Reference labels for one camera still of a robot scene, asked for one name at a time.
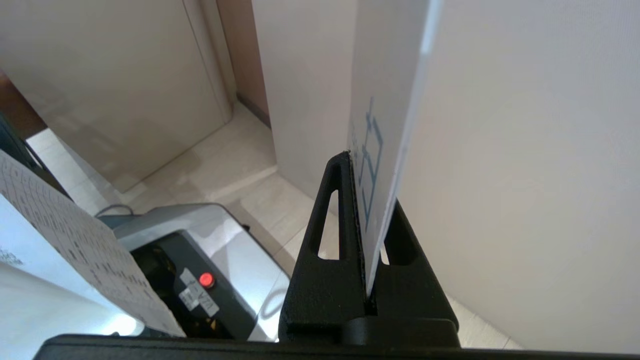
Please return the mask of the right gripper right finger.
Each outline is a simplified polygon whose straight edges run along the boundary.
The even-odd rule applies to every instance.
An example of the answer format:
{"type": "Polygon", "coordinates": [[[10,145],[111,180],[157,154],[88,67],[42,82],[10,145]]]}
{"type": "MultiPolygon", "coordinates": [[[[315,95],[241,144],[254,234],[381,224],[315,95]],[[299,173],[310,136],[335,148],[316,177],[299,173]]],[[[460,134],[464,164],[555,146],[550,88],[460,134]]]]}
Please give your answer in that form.
{"type": "Polygon", "coordinates": [[[459,323],[400,203],[374,281],[370,341],[389,347],[459,348],[459,323]]]}

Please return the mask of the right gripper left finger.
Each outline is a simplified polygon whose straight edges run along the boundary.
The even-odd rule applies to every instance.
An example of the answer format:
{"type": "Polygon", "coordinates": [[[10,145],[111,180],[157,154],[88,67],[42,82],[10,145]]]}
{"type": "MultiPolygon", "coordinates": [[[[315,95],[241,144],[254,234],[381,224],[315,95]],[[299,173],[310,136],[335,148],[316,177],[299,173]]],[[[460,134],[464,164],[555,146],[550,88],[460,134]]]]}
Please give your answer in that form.
{"type": "Polygon", "coordinates": [[[285,300],[278,337],[282,343],[332,344],[343,326],[366,315],[361,235],[349,152],[326,164],[302,239],[285,300]],[[332,194],[338,197],[338,259],[319,255],[332,194]]]}

